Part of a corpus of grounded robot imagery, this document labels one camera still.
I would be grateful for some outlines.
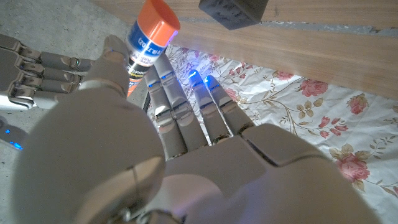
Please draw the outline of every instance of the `spray can label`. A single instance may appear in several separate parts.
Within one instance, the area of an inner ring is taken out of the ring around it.
[[[155,44],[139,28],[135,22],[127,41],[130,47],[130,59],[143,67],[150,67],[162,54],[166,46]]]
[[[127,37],[130,62],[127,70],[130,74],[129,96],[137,87],[141,78],[148,72],[166,46],[155,44],[141,30],[137,21]]]

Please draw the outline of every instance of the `spray can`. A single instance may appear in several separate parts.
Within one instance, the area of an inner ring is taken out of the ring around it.
[[[146,0],[126,40],[129,49],[129,96],[180,30],[180,22],[163,0]]]

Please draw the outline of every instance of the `pink rose print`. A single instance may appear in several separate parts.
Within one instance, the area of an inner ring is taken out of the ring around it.
[[[290,80],[293,77],[293,74],[287,72],[280,72],[278,71],[277,78],[279,80]]]
[[[220,59],[220,56],[217,55],[209,55],[209,60],[217,62]]]
[[[236,91],[235,90],[228,88],[228,89],[225,89],[225,92],[227,92],[227,94],[229,95],[229,97],[231,97],[231,99],[233,101],[236,101]]]
[[[302,94],[306,97],[310,97],[311,95],[318,96],[319,94],[326,92],[328,89],[328,84],[321,81],[308,79],[304,80],[300,87],[303,90]]]
[[[340,118],[335,118],[335,119],[333,119],[333,121],[331,121],[331,124],[336,124],[339,120],[340,120]]]
[[[336,125],[335,128],[339,131],[347,131],[347,125]]]
[[[340,136],[340,135],[341,135],[341,132],[337,131],[337,130],[334,129],[334,128],[331,128],[330,131],[331,131],[333,134],[335,134],[336,136]]]
[[[362,93],[352,97],[347,104],[351,107],[351,113],[360,114],[367,107],[368,100],[365,98],[365,94]]]
[[[319,124],[318,127],[319,128],[325,127],[329,123],[329,121],[330,121],[330,118],[324,116],[322,118],[321,124]]]
[[[352,183],[355,180],[365,180],[370,174],[366,162],[359,160],[352,153],[342,158],[342,160],[337,160],[336,164],[343,173],[344,177],[346,177]]]
[[[189,49],[186,48],[186,47],[182,47],[182,48],[181,48],[181,52],[182,52],[183,54],[186,54],[188,51],[189,51]]]
[[[322,137],[324,137],[324,138],[326,138],[326,137],[329,136],[329,132],[327,132],[327,131],[320,131],[319,134],[320,134]]]

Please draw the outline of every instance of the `blue led light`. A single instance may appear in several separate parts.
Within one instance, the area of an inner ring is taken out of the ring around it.
[[[16,147],[19,150],[22,150],[22,146],[16,142],[14,143],[14,147]]]
[[[189,72],[189,77],[188,78],[191,78],[192,76],[194,76],[196,74],[197,74],[196,70],[191,70],[191,72]]]

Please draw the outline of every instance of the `black object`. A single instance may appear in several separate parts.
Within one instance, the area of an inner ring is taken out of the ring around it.
[[[268,0],[201,0],[199,8],[229,30],[261,22]]]

